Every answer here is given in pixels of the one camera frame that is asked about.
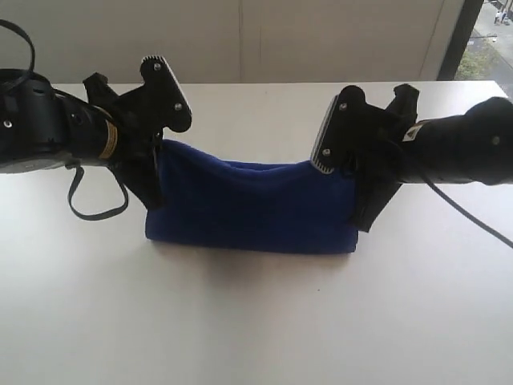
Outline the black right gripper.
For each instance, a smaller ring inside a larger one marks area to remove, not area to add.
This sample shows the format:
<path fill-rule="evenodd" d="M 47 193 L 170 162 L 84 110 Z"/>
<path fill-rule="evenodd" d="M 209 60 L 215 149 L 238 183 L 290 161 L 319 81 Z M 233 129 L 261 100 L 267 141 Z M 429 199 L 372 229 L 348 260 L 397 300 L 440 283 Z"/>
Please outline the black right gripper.
<path fill-rule="evenodd" d="M 350 224 L 368 233 L 400 189 L 398 169 L 404 162 L 400 138 L 411 120 L 349 120 L 344 123 L 344 174 L 355 184 Z"/>

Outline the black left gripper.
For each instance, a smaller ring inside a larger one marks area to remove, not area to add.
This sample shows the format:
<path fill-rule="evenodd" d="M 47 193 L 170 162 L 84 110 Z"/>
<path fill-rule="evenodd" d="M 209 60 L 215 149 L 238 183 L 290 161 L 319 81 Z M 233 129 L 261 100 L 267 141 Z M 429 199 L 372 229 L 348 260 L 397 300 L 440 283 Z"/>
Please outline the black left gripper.
<path fill-rule="evenodd" d="M 161 207 L 156 134 L 115 103 L 88 103 L 64 91 L 59 102 L 67 122 L 63 151 L 80 164 L 111 168 L 147 210 Z"/>

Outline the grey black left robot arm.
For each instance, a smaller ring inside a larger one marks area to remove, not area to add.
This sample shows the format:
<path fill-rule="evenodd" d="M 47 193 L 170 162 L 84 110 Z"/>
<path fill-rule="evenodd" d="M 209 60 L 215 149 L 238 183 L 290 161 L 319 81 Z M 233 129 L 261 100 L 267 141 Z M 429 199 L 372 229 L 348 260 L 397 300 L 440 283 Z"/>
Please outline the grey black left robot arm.
<path fill-rule="evenodd" d="M 54 89 L 38 74 L 1 72 L 1 172 L 75 170 L 74 195 L 85 167 L 104 167 L 123 194 L 148 210 L 164 197 L 156 165 L 157 135 L 140 131 L 132 115 L 109 103 L 87 102 Z"/>

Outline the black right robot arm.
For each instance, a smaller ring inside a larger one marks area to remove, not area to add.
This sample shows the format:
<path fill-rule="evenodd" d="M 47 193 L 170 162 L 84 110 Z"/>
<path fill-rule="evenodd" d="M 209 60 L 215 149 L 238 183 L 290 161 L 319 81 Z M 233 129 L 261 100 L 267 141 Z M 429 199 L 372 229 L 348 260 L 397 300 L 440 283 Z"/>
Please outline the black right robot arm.
<path fill-rule="evenodd" d="M 493 97 L 462 115 L 359 138 L 352 225 L 369 232 L 404 184 L 512 182 L 512 103 Z"/>

